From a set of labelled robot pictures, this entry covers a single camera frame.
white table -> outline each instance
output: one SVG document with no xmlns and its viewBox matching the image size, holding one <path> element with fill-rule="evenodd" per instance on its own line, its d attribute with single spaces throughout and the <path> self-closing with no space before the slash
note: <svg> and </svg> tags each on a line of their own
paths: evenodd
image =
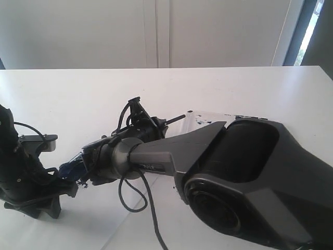
<svg viewBox="0 0 333 250">
<path fill-rule="evenodd" d="M 333 165 L 333 82 L 319 67 L 0 71 L 0 103 L 15 120 L 59 135 L 56 151 L 41 157 L 45 167 L 59 166 L 83 145 L 110 134 L 135 96 L 160 118 L 192 109 L 282 122 L 305 149 Z M 178 129 L 172 126 L 169 135 Z M 155 179 L 149 176 L 150 183 Z M 122 223 L 127 212 L 117 188 L 118 183 L 90 186 L 75 199 L 62 196 L 58 220 L 1 209 L 0 249 L 160 249 L 149 209 Z M 172 178 L 159 177 L 152 192 L 170 250 L 266 249 L 204 225 L 179 199 Z M 137 203 L 133 192 L 125 194 Z"/>
</svg>

white tabletop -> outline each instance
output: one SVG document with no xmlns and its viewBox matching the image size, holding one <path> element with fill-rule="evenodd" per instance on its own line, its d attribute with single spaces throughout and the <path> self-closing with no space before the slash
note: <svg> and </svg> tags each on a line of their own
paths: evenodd
<svg viewBox="0 0 333 250">
<path fill-rule="evenodd" d="M 333 165 L 333 82 L 319 67 L 0 71 L 0 103 L 15 120 L 59 135 L 56 151 L 41 156 L 45 167 L 59 166 L 110 134 L 135 96 L 160 118 L 192 109 L 282 122 L 305 149 Z M 171 127 L 169 136 L 177 130 Z M 155 178 L 150 175 L 150 182 Z M 62 196 L 58 220 L 1 209 L 0 249 L 160 249 L 148 209 L 121 224 L 127 212 L 117 188 L 118 182 L 79 190 L 75 199 Z M 179 199 L 172 178 L 158 178 L 152 191 L 170 250 L 264 249 L 204 225 Z M 130 190 L 125 194 L 137 203 Z"/>
</svg>

robotic arm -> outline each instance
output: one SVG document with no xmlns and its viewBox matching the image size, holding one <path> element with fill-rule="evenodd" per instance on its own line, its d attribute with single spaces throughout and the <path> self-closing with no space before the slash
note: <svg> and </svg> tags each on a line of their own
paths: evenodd
<svg viewBox="0 0 333 250">
<path fill-rule="evenodd" d="M 184 116 L 150 117 L 137 97 L 111 136 L 83 147 L 79 158 L 51 175 L 38 155 L 52 149 L 55 135 L 18 138 L 11 112 L 1 107 L 0 115 L 0 198 L 6 208 L 34 218 L 44 210 L 57 218 L 59 195 L 74 197 L 78 179 L 122 183 L 153 172 L 173 176 L 181 199 L 221 233 L 277 249 L 333 249 L 333 169 L 281 123 L 245 118 L 226 128 L 215 122 L 165 139 L 168 125 Z"/>
</svg>

white wall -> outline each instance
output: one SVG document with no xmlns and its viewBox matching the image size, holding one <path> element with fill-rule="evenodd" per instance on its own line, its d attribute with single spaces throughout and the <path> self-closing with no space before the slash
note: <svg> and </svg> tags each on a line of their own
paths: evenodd
<svg viewBox="0 0 333 250">
<path fill-rule="evenodd" d="M 282 65 L 303 0 L 1 0 L 7 69 Z"/>
<path fill-rule="evenodd" d="M 0 58 L 6 69 L 156 67 L 155 1 L 1 0 Z"/>
</svg>

